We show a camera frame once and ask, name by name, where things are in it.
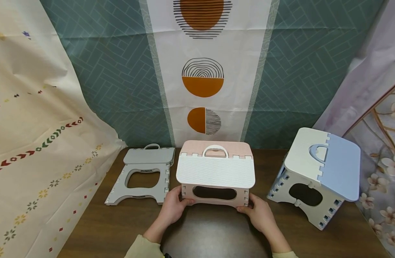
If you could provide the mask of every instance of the curtain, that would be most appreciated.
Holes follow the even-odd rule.
[[[395,0],[389,0],[314,128],[343,136],[394,85]]]
[[[0,257],[56,257],[125,146],[40,2],[0,1]]]
[[[395,89],[345,136],[361,147],[358,207],[395,257]]]

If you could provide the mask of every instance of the fabric backdrop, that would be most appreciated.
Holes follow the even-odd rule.
[[[0,258],[56,257],[124,146],[41,3],[0,1]]]
[[[362,150],[358,207],[395,257],[395,90],[345,138]]]
[[[88,105],[127,144],[254,148],[287,148],[315,123],[383,2],[225,0],[199,24],[176,0],[40,1]],[[195,61],[216,93],[193,92],[206,85],[188,73]]]
[[[378,20],[314,128],[343,136],[395,85],[395,0],[385,2]]]

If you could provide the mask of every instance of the beige fabric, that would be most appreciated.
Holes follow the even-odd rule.
[[[298,258],[294,252],[273,253],[273,258]],[[143,236],[138,235],[124,258],[162,258],[160,244],[152,243]]]
[[[0,258],[56,257],[124,146],[41,3],[0,1]]]

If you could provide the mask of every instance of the orange semicircle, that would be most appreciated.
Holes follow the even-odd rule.
[[[223,86],[223,78],[203,78],[182,76],[186,89],[197,97],[211,97],[218,93]]]
[[[206,111],[203,107],[192,109],[187,115],[187,123],[198,133],[206,133]]]

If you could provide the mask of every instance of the floral fabric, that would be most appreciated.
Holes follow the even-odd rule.
[[[345,136],[361,147],[358,207],[395,257],[395,90]]]

